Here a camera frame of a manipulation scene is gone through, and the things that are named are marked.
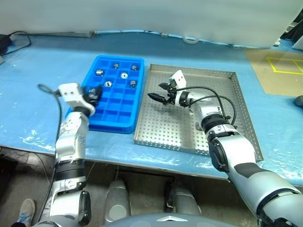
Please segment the metal cylinder part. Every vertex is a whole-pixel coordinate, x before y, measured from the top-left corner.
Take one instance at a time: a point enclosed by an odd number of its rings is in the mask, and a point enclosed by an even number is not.
[[[137,81],[132,80],[132,81],[130,82],[130,87],[131,87],[131,88],[136,88],[136,87],[137,87]]]
[[[126,79],[128,77],[128,74],[126,72],[122,72],[121,75],[120,75],[120,77],[122,79]]]
[[[104,86],[106,86],[106,87],[111,87],[112,85],[113,85],[113,83],[111,81],[106,81],[104,83]]]
[[[113,65],[113,69],[118,69],[118,68],[119,68],[119,64],[116,63]]]
[[[138,68],[136,65],[133,65],[133,66],[132,66],[132,70],[138,71],[139,68]]]
[[[103,70],[96,70],[96,75],[97,76],[103,76],[104,75],[104,71]]]

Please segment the cardboard sheet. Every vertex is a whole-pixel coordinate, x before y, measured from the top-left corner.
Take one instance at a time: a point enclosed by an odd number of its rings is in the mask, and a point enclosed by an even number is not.
[[[303,95],[303,53],[257,49],[245,52],[267,94]]]

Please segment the blue plastic tray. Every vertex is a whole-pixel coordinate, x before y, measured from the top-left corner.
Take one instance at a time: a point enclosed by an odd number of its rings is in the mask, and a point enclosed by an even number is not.
[[[103,76],[97,76],[96,70],[101,69]],[[126,72],[128,77],[121,78]],[[96,113],[89,118],[89,129],[129,134],[135,129],[135,121],[139,107],[139,100],[144,75],[144,60],[119,56],[99,55],[95,58],[82,87],[87,89],[102,86],[101,100],[96,106]],[[131,88],[130,82],[137,82],[136,88]],[[104,86],[107,81],[112,82],[111,87]]]

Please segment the floor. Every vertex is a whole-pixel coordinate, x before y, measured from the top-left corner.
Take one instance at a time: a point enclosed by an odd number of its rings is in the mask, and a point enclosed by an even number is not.
[[[18,161],[3,194],[0,195],[0,226],[9,227],[16,221],[19,207],[26,198],[36,202],[36,220],[48,182],[41,160],[33,153],[2,148],[2,156]],[[48,177],[52,174],[53,157],[39,155]],[[89,173],[92,162],[86,163]],[[103,223],[103,206],[107,187],[114,180],[117,166],[96,163],[89,175],[86,190],[91,197],[92,220],[89,227]],[[163,212],[166,183],[182,182],[189,188],[201,208],[202,215],[241,227],[256,227],[253,215],[240,199],[231,183],[223,180],[176,175],[159,171],[120,166],[118,177],[129,190],[132,214]]]

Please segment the power adapter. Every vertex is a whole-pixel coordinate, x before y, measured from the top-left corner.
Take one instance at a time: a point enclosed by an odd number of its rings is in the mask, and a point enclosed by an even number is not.
[[[10,35],[2,35],[0,34],[0,54],[3,54],[7,51],[9,45],[11,45],[12,40],[10,39]]]

